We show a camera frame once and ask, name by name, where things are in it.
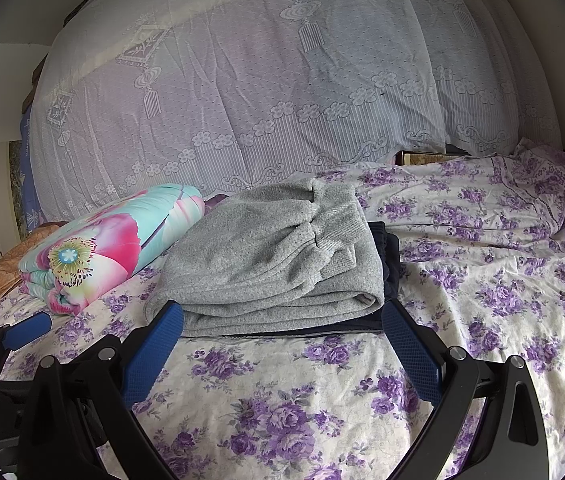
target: blue fabric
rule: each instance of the blue fabric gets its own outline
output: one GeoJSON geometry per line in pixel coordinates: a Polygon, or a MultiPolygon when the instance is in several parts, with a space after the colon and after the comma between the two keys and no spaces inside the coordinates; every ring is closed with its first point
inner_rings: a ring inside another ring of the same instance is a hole
{"type": "Polygon", "coordinates": [[[20,134],[22,135],[22,144],[20,145],[20,193],[28,233],[47,221],[38,201],[34,175],[32,173],[32,162],[29,158],[29,116],[31,112],[32,107],[29,106],[20,121],[20,134]]]}

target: silver bolt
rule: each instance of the silver bolt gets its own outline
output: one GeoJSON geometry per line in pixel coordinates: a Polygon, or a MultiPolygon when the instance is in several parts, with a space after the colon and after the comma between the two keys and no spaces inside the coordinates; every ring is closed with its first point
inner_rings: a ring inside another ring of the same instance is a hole
{"type": "Polygon", "coordinates": [[[467,357],[467,352],[465,352],[464,348],[453,346],[451,347],[451,350],[449,350],[449,355],[451,355],[451,357],[453,357],[456,361],[462,361],[467,357]]]}
{"type": "Polygon", "coordinates": [[[107,346],[107,348],[103,348],[98,352],[98,358],[101,361],[110,361],[114,358],[115,354],[116,351],[113,348],[107,346]]]}
{"type": "Polygon", "coordinates": [[[56,359],[54,359],[53,355],[45,355],[45,357],[40,360],[40,367],[51,368],[55,361],[56,359]]]}
{"type": "Polygon", "coordinates": [[[519,355],[512,355],[511,364],[514,365],[516,368],[524,368],[524,359],[519,355]]]}

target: white fabric with purple flowers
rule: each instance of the white fabric with purple flowers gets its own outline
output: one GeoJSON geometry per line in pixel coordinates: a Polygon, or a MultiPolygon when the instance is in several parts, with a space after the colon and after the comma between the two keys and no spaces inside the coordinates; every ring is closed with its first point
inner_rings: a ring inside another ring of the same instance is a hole
{"type": "MultiPolygon", "coordinates": [[[[446,344],[524,356],[545,417],[551,479],[565,473],[565,154],[523,140],[512,156],[330,171],[401,240],[399,296],[446,344]]],[[[13,354],[3,376],[67,361],[144,323],[164,256],[13,354]]],[[[0,324],[44,308],[10,293],[0,324]]],[[[442,476],[466,455],[477,403],[442,476]]],[[[181,479],[385,480],[421,430],[419,402],[384,335],[181,340],[138,420],[181,479]]],[[[111,449],[110,471],[124,478],[111,449]]]]}

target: stack of folded clothes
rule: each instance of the stack of folded clothes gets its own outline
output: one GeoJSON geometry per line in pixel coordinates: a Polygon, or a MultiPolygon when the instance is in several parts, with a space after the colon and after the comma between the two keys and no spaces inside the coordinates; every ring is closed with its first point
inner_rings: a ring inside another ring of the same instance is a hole
{"type": "MultiPolygon", "coordinates": [[[[364,325],[389,276],[391,235],[374,231],[350,184],[307,178],[227,198],[171,248],[147,320],[174,300],[188,337],[364,325]]],[[[397,239],[393,250],[397,261],[397,239]]]]}

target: textured blue pad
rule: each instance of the textured blue pad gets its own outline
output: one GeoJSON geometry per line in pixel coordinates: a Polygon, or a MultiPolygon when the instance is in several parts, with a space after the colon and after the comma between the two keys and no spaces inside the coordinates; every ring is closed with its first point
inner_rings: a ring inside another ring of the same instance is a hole
{"type": "Polygon", "coordinates": [[[46,312],[39,312],[27,319],[23,319],[10,327],[3,336],[3,348],[16,351],[19,348],[38,339],[51,329],[51,317],[46,312]]]}
{"type": "Polygon", "coordinates": [[[437,362],[429,354],[418,334],[414,331],[415,323],[410,324],[404,307],[398,310],[390,300],[382,308],[382,329],[393,350],[400,359],[418,397],[438,406],[442,398],[442,373],[437,362]]]}
{"type": "Polygon", "coordinates": [[[184,312],[173,302],[157,320],[142,345],[125,368],[122,398],[128,410],[135,402],[147,399],[156,378],[182,334],[184,312]]]}

